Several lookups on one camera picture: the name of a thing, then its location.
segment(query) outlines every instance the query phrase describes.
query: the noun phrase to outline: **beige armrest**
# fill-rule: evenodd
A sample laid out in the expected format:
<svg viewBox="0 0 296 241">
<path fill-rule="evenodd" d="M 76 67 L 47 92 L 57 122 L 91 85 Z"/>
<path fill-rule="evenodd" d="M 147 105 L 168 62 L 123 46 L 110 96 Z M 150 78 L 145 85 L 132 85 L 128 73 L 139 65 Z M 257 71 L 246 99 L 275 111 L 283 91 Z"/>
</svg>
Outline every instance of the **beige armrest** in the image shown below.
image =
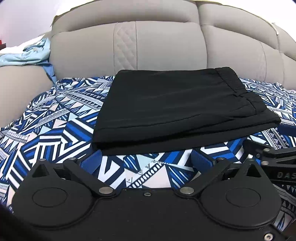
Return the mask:
<svg viewBox="0 0 296 241">
<path fill-rule="evenodd" d="M 52 86 L 40 66 L 0 67 L 0 127 L 20 118 L 30 101 Z"/>
</svg>

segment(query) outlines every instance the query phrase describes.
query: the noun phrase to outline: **circular black cover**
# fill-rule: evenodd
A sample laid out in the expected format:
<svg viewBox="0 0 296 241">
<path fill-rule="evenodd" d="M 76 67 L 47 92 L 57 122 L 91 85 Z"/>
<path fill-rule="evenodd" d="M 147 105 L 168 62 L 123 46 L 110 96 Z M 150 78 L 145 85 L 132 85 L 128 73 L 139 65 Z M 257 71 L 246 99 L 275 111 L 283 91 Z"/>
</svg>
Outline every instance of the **circular black cover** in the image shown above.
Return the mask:
<svg viewBox="0 0 296 241">
<path fill-rule="evenodd" d="M 201 194 L 206 211 L 219 223 L 237 228 L 255 228 L 272 222 L 280 208 L 280 198 L 272 185 L 260 178 L 232 178 L 208 186 Z"/>
<path fill-rule="evenodd" d="M 13 198 L 14 215 L 34 226 L 66 225 L 92 204 L 90 191 L 73 181 L 41 177 L 24 184 Z"/>
</svg>

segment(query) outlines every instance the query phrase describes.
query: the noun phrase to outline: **light blue cloth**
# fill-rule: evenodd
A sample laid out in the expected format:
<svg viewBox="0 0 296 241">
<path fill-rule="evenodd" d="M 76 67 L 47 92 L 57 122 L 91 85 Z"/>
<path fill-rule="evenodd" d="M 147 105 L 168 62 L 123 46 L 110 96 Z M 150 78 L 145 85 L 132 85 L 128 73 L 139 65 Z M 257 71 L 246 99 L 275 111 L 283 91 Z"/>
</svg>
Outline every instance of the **light blue cloth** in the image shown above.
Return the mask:
<svg viewBox="0 0 296 241">
<path fill-rule="evenodd" d="M 48 62 L 50 55 L 50 40 L 48 38 L 41 39 L 35 44 L 24 48 L 23 53 L 3 54 L 0 55 L 0 67 L 2 66 L 23 66 L 23 65 L 39 65 L 43 67 L 49 78 L 56 83 L 57 78 L 54 75 L 54 68 Z"/>
</svg>

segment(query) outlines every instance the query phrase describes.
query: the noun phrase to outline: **folded black pants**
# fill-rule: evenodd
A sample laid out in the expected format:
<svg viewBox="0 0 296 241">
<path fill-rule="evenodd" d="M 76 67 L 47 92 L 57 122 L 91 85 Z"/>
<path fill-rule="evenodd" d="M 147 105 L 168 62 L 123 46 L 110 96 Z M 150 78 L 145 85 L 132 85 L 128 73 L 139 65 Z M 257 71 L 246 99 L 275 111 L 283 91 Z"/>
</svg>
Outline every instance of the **folded black pants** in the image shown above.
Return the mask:
<svg viewBox="0 0 296 241">
<path fill-rule="evenodd" d="M 105 155 L 190 149 L 276 127 L 280 118 L 228 68 L 123 70 L 97 118 L 93 147 Z"/>
</svg>

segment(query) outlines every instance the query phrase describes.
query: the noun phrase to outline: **geometric patterned sheet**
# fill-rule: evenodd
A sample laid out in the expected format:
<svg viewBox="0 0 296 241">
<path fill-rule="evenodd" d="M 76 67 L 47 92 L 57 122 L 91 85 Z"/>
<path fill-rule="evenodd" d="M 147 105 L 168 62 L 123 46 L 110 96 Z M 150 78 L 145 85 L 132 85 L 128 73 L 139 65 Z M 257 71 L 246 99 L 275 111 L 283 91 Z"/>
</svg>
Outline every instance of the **geometric patterned sheet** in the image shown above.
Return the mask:
<svg viewBox="0 0 296 241">
<path fill-rule="evenodd" d="M 20 119 L 0 129 L 0 203 L 11 209 L 16 189 L 38 159 L 62 163 L 69 157 L 80 158 L 90 154 L 97 115 L 112 81 L 113 76 L 60 80 L 50 91 L 33 99 Z M 295 95 L 278 83 L 272 85 L 253 80 L 241 81 L 248 91 L 259 94 L 267 107 L 282 118 L 282 122 L 296 125 Z M 226 157 L 232 162 L 242 163 L 251 157 L 242 148 L 246 138 L 269 144 L 275 149 L 295 147 L 296 143 L 294 137 L 280 135 L 276 128 L 271 128 L 198 149 L 212 158 Z M 93 176 L 115 189 L 177 189 L 200 175 L 190 162 L 191 152 L 192 149 L 103 156 Z M 275 225 L 284 230 L 295 219 L 296 189 L 287 185 L 275 185 L 275 188 L 282 198 L 281 212 Z"/>
</svg>

